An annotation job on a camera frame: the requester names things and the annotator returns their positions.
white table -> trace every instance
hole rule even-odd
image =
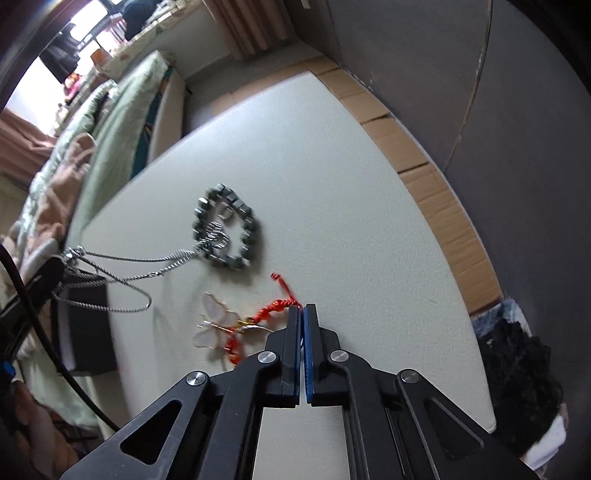
[[[220,356],[191,344],[204,292],[254,314],[283,297],[269,279],[278,271],[302,303],[317,304],[321,326],[335,330],[344,349],[374,368],[417,369],[494,428],[476,339],[435,237],[386,158],[311,74],[248,99],[168,150],[104,208],[84,245],[132,257],[189,247],[197,199],[216,183],[255,211],[262,256],[244,273],[195,260],[138,283],[152,308],[112,315],[132,415],[190,371],[224,371]],[[101,263],[120,275],[153,267]],[[109,296],[117,306],[143,301],[125,287]],[[256,479],[349,477],[338,407],[311,408],[302,398],[295,410],[265,410],[258,452]]]

brown curtain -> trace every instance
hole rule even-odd
[[[0,170],[29,185],[56,144],[35,125],[5,108],[0,113]]]
[[[203,0],[238,60],[269,50],[292,37],[282,0]]]

metal screw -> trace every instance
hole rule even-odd
[[[207,375],[203,372],[191,372],[187,375],[187,383],[192,387],[203,385],[207,380]]]
[[[421,375],[419,374],[419,372],[411,368],[402,370],[402,373],[400,373],[400,377],[402,377],[402,380],[406,383],[417,383],[419,380],[421,380]]]
[[[330,359],[333,362],[346,362],[349,359],[349,354],[344,350],[335,350],[330,354]]]
[[[271,364],[276,360],[277,356],[273,352],[265,351],[265,352],[259,353],[257,358],[258,358],[259,362],[262,364]]]

white cloth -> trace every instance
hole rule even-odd
[[[561,415],[557,415],[546,434],[538,443],[531,446],[522,460],[532,470],[537,470],[558,453],[558,449],[565,440],[564,419]]]

hematite bracelet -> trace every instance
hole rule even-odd
[[[244,233],[239,257],[222,254],[221,249],[216,248],[211,242],[203,241],[207,236],[207,225],[210,222],[209,217],[214,210],[213,207],[220,200],[224,201],[233,212],[242,218]],[[232,270],[243,269],[247,265],[245,260],[250,262],[254,259],[257,225],[252,209],[232,189],[221,183],[208,190],[206,198],[201,197],[198,203],[199,207],[195,209],[196,218],[193,224],[193,237],[198,242],[197,247],[202,252],[203,258],[210,260],[215,267],[231,268]]]

